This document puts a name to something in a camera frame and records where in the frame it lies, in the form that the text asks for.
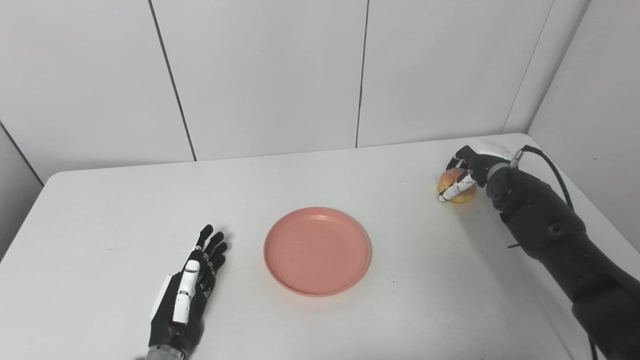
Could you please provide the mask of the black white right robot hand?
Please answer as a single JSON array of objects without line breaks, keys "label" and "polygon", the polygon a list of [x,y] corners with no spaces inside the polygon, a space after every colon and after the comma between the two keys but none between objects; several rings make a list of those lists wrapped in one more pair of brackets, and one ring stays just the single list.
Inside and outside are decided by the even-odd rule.
[{"label": "black white right robot hand", "polygon": [[462,146],[446,164],[445,170],[460,170],[453,182],[438,191],[440,202],[452,202],[474,186],[484,187],[499,168],[509,166],[512,155],[502,145],[490,140],[473,139]]}]

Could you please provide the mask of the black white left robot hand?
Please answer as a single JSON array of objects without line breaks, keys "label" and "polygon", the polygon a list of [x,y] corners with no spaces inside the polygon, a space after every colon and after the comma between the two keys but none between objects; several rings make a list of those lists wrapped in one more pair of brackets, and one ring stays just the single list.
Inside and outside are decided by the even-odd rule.
[{"label": "black white left robot hand", "polygon": [[147,360],[187,360],[194,353],[227,249],[224,233],[207,224],[182,269],[165,278],[151,315]]}]

